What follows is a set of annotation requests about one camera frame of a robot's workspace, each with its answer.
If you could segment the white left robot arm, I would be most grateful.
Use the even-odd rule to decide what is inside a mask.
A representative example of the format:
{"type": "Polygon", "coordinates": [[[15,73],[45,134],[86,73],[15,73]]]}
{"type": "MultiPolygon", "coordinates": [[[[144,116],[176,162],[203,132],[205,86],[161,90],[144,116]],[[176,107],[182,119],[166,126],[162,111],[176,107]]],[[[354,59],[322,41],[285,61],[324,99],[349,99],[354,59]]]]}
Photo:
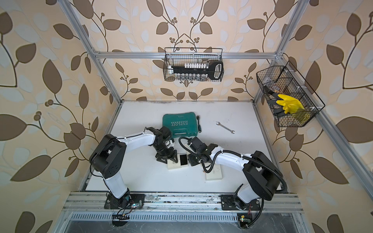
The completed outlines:
{"type": "Polygon", "coordinates": [[[125,153],[143,146],[152,146],[158,162],[166,164],[170,160],[177,163],[177,150],[172,145],[172,134],[167,127],[146,127],[142,133],[123,137],[107,134],[92,153],[89,162],[100,173],[112,197],[117,200],[126,199],[130,191],[120,174],[125,153]]]}

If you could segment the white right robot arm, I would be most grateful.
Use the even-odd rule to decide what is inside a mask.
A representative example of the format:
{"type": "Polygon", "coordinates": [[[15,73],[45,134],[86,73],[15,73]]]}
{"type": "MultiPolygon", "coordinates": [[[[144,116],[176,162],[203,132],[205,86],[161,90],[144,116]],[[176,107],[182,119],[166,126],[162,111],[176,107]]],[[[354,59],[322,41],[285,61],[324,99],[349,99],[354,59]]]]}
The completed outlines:
{"type": "Polygon", "coordinates": [[[191,165],[202,165],[206,174],[211,173],[216,165],[243,172],[248,184],[239,186],[233,195],[235,206],[241,205],[241,209],[255,199],[271,201],[276,193],[288,191],[283,174],[258,150],[253,154],[238,153],[216,144],[206,145],[197,137],[180,137],[178,142],[189,152],[191,165]]]}

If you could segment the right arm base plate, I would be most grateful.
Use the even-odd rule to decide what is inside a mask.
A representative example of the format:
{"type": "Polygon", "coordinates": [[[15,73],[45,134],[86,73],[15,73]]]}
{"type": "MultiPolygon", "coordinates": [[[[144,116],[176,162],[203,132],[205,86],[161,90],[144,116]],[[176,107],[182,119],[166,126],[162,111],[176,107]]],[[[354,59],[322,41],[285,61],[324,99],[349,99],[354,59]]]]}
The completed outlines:
{"type": "Polygon", "coordinates": [[[220,195],[220,200],[221,200],[221,208],[224,211],[258,211],[260,210],[260,202],[258,199],[254,199],[250,203],[245,203],[238,197],[238,192],[242,188],[243,184],[241,184],[237,190],[235,191],[234,194],[224,194],[220,195]]]}

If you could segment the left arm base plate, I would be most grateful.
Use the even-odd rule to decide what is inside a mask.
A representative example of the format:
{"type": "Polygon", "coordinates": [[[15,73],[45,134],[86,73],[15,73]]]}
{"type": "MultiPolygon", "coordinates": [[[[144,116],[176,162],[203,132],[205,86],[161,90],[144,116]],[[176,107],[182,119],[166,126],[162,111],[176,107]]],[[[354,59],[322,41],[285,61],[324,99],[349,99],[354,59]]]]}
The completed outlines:
{"type": "Polygon", "coordinates": [[[104,209],[138,209],[144,204],[144,194],[134,194],[127,191],[121,198],[115,198],[111,192],[107,192],[104,209]]]}

